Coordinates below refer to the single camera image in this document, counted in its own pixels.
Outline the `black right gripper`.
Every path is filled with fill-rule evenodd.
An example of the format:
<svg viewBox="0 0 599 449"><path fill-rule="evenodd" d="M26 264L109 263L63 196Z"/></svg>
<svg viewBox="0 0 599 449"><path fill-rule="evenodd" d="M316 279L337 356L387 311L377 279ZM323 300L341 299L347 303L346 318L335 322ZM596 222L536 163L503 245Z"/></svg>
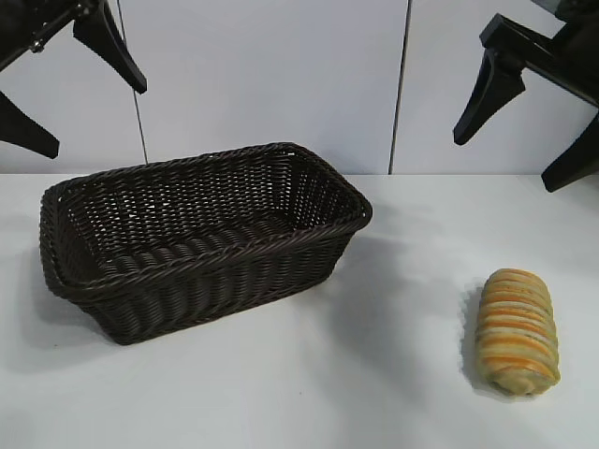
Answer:
<svg viewBox="0 0 599 449"><path fill-rule="evenodd" d="M554 37L541 35L496 14L479 38L485 48L470 99L453 129L456 144L466 144L501 108L525 91L529 69L585 101L598 99L598 39L574 43L580 32L565 25ZM598 144L575 142L541 178L548 192L598 171Z"/></svg>

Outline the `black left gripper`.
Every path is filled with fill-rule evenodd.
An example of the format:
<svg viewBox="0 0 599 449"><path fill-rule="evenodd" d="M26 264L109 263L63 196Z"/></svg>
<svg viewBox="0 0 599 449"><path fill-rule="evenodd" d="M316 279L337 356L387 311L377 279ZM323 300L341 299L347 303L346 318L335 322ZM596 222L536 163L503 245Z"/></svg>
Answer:
<svg viewBox="0 0 599 449"><path fill-rule="evenodd" d="M107 1L2 1L1 70L24 53L40 52L74 21L73 36L110 65L139 94L147 80L124 43ZM59 140L1 94L1 140L50 159Z"/></svg>

